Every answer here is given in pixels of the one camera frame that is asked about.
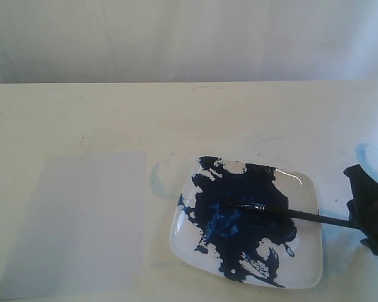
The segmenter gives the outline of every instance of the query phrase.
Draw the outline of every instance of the black paintbrush handle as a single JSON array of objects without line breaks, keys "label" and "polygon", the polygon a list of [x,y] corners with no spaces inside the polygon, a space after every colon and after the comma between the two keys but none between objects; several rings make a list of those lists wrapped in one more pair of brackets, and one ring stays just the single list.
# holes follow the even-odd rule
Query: black paintbrush handle
[{"label": "black paintbrush handle", "polygon": [[265,209],[265,212],[274,213],[280,216],[286,216],[291,218],[298,218],[302,220],[308,220],[308,221],[315,221],[320,223],[327,223],[329,225],[338,225],[340,227],[346,227],[346,228],[356,228],[359,230],[359,227],[350,220],[342,220],[327,216],[321,216],[321,215],[315,215],[311,213],[296,211],[296,210],[289,210],[289,209]]}]

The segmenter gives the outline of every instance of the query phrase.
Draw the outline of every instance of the white table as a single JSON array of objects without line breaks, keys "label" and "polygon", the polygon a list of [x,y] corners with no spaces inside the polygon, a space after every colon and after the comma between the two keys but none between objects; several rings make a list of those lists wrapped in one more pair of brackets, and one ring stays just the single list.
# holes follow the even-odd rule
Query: white table
[{"label": "white table", "polygon": [[345,218],[343,170],[357,163],[360,142],[378,146],[378,87],[369,81],[1,84],[0,277],[47,159],[145,149],[142,286],[34,301],[378,301],[378,257],[354,230],[323,226],[322,280],[298,291],[232,282],[169,249],[174,196],[196,157],[306,173],[321,213]]}]

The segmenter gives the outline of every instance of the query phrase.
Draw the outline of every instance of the ceramic dish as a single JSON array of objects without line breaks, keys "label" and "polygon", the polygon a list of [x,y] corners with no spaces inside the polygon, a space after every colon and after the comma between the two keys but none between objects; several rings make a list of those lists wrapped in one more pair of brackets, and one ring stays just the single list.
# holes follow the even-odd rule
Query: ceramic dish
[{"label": "ceramic dish", "polygon": [[233,281],[302,289],[321,278],[321,225],[225,204],[270,203],[318,213],[314,184],[306,175],[273,167],[201,157],[178,201],[170,235],[174,254]]}]

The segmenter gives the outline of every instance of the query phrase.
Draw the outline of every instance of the sheet of paper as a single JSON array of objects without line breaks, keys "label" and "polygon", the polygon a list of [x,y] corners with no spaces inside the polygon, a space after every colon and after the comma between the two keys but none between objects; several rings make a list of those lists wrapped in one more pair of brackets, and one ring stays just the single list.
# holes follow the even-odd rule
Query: sheet of paper
[{"label": "sheet of paper", "polygon": [[0,282],[0,299],[139,285],[145,174],[142,151],[48,163]]}]

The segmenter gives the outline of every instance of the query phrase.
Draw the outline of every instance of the white backdrop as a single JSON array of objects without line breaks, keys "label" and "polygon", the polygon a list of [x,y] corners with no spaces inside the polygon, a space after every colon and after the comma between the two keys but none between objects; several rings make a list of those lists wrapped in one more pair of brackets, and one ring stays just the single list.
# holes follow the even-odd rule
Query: white backdrop
[{"label": "white backdrop", "polygon": [[378,0],[0,0],[0,82],[378,82]]}]

